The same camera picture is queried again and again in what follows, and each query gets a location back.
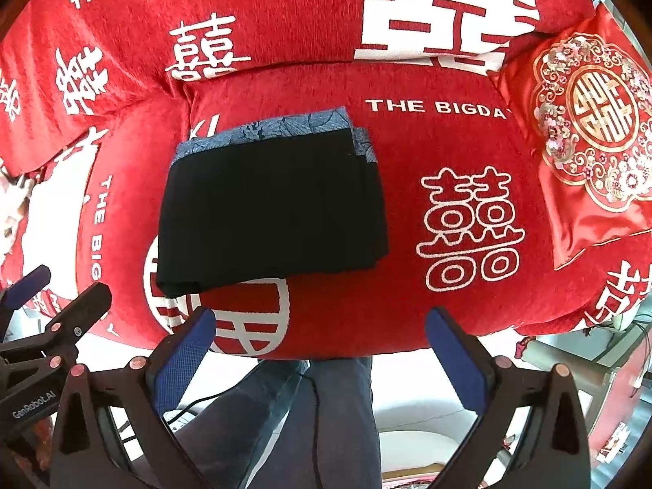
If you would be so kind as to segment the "black and grey pants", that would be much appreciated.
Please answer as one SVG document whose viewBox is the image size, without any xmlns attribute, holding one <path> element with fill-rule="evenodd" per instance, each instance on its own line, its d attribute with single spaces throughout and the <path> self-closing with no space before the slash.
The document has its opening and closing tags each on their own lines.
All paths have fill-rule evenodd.
<svg viewBox="0 0 652 489">
<path fill-rule="evenodd" d="M 360 271 L 388 253 L 374 147 L 343 107 L 252 121 L 174 152 L 156 273 L 169 298 Z"/>
</svg>

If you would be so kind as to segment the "white footstool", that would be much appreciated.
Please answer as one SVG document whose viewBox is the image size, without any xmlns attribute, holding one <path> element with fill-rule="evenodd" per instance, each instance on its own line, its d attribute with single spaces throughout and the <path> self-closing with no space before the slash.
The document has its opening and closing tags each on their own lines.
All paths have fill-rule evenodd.
<svg viewBox="0 0 652 489">
<path fill-rule="evenodd" d="M 384 474 L 444 466 L 462 444 L 476 415 L 458 402 L 422 400 L 374 412 Z"/>
</svg>

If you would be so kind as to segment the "blue jeans legs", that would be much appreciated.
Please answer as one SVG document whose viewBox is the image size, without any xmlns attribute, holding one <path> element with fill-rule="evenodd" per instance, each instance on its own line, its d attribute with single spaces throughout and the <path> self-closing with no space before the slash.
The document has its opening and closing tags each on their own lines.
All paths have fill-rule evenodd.
<svg viewBox="0 0 652 489">
<path fill-rule="evenodd" d="M 177 434 L 213 488 L 382 485 L 369 357 L 260 362 Z"/>
</svg>

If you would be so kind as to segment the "red sofa cover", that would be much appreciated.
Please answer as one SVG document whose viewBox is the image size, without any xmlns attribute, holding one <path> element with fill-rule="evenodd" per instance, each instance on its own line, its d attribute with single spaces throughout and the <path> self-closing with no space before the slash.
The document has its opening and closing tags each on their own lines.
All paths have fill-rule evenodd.
<svg viewBox="0 0 652 489">
<path fill-rule="evenodd" d="M 1 42 L 1 280 L 53 316 L 113 294 L 95 335 L 152 348 L 194 308 L 260 359 L 422 349 L 430 309 L 475 336 L 548 335 L 651 294 L 651 230 L 554 263 L 535 157 L 492 72 L 590 19 L 591 0 L 30 0 Z M 389 253 L 375 267 L 169 298 L 158 225 L 177 147 L 343 107 L 369 132 Z"/>
</svg>

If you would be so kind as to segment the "red embroidered cushion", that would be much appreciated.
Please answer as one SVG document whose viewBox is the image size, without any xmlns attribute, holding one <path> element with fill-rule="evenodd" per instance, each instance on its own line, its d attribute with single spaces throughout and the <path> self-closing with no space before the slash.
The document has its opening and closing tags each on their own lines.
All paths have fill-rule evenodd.
<svg viewBox="0 0 652 489">
<path fill-rule="evenodd" d="M 651 73 L 609 9 L 489 78 L 535 157 L 562 268 L 651 230 Z"/>
</svg>

